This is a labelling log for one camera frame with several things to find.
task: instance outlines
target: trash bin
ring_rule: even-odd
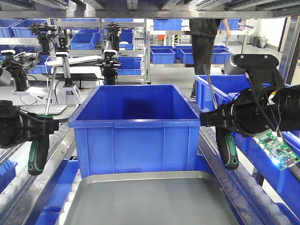
[[[259,40],[258,47],[259,48],[265,48],[266,44],[267,44],[267,39],[265,37],[259,37],[258,40]]]
[[[252,46],[258,47],[258,44],[259,44],[258,38],[260,38],[260,37],[257,37],[257,36],[253,37]]]

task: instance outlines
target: green screwdriver handle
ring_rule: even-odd
[[[40,120],[52,120],[49,115],[39,115]],[[33,176],[40,175],[47,162],[49,150],[49,135],[41,135],[36,137],[32,143],[28,159],[28,173]]]
[[[233,136],[230,131],[216,127],[217,147],[221,160],[227,170],[235,170],[239,167],[238,154]]]

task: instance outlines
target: gray metal tray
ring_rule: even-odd
[[[201,171],[94,175],[78,187],[64,225],[238,225]]]

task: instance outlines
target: white wall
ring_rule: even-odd
[[[285,18],[278,19],[259,19],[257,23],[257,34],[265,36],[269,45],[279,47],[279,42],[282,34]]]

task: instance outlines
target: electronic component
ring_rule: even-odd
[[[300,162],[300,157],[271,129],[254,136],[253,139],[279,170]]]

